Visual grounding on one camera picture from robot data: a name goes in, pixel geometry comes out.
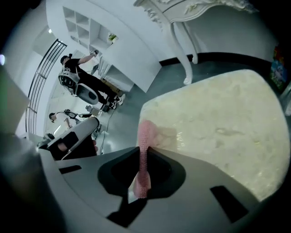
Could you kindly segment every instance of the railing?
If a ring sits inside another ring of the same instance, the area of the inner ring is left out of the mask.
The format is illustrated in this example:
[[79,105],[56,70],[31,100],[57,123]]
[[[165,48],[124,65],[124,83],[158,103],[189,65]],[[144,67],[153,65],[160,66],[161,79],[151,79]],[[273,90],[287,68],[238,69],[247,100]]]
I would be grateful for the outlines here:
[[45,81],[51,71],[51,68],[66,47],[67,45],[60,42],[59,40],[56,40],[48,49],[38,68],[36,69],[28,93],[30,103],[25,112],[26,132],[34,134],[36,133],[36,116],[42,89],[44,88]]

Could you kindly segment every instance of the floor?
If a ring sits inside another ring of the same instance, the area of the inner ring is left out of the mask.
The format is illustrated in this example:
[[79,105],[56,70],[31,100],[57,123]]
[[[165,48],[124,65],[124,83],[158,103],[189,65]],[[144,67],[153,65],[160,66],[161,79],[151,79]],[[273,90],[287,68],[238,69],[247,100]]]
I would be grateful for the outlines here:
[[[261,71],[250,66],[229,62],[208,61],[197,65],[192,64],[192,69],[194,82],[241,69],[254,70],[264,76]],[[157,96],[183,87],[184,78],[185,71],[181,64],[164,66],[147,93],[134,85],[131,91],[126,94],[122,106],[117,107],[114,111],[104,113],[101,120],[109,122],[108,130],[105,129],[105,133],[97,137],[97,146],[102,148],[103,154],[135,146],[140,111],[143,104]]]

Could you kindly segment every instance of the sneaker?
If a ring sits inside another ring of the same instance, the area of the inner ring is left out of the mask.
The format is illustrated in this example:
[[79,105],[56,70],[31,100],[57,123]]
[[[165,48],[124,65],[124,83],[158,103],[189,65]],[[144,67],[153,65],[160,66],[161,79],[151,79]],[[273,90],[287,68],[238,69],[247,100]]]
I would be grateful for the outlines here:
[[118,98],[119,98],[119,101],[117,101],[117,103],[118,103],[119,105],[122,105],[123,102],[124,102],[124,99],[125,99],[125,94],[123,94],[121,97],[118,97]]
[[111,108],[111,109],[116,109],[116,105],[117,105],[117,102],[114,101],[114,102],[112,102],[112,103],[109,105],[109,108]]

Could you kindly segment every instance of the person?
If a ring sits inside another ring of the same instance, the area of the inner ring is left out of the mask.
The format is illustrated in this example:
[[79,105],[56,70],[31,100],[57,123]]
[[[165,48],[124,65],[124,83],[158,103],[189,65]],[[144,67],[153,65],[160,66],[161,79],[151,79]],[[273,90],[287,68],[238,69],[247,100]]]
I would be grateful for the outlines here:
[[[80,78],[79,83],[83,83],[90,88],[92,88],[96,94],[98,95],[98,100],[100,103],[104,105],[109,105],[110,108],[116,109],[116,105],[122,105],[125,99],[125,94],[121,97],[118,97],[115,92],[113,92],[106,84],[101,82],[98,78],[88,74],[84,70],[82,70],[79,65],[84,64],[92,59],[92,57],[96,56],[98,51],[94,51],[91,55],[85,56],[80,59],[73,58],[71,59],[70,56],[63,56],[60,60],[61,64],[63,65],[64,71],[69,71],[71,73],[78,73]],[[104,97],[99,93],[103,92],[109,97],[109,101],[104,99]]]
[[66,115],[63,112],[57,112],[57,113],[50,113],[49,114],[49,118],[51,120],[51,122],[55,122],[58,121],[59,124],[61,125],[62,123],[65,123],[67,128],[72,128],[74,126],[76,126],[77,124],[79,124],[81,121],[78,119],[71,119],[68,115]]

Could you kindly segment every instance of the black baseboard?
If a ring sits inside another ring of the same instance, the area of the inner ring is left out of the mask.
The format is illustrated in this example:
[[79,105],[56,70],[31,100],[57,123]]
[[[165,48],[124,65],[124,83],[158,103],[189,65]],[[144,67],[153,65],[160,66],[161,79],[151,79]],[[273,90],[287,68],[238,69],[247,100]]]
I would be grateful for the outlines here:
[[[192,61],[193,55],[187,55],[189,61]],[[236,53],[198,53],[198,63],[205,61],[225,61],[232,63],[240,63],[248,66],[255,67],[259,70],[268,70],[270,72],[271,62],[242,54]],[[180,63],[178,58],[170,58],[160,61],[161,66],[173,65]]]

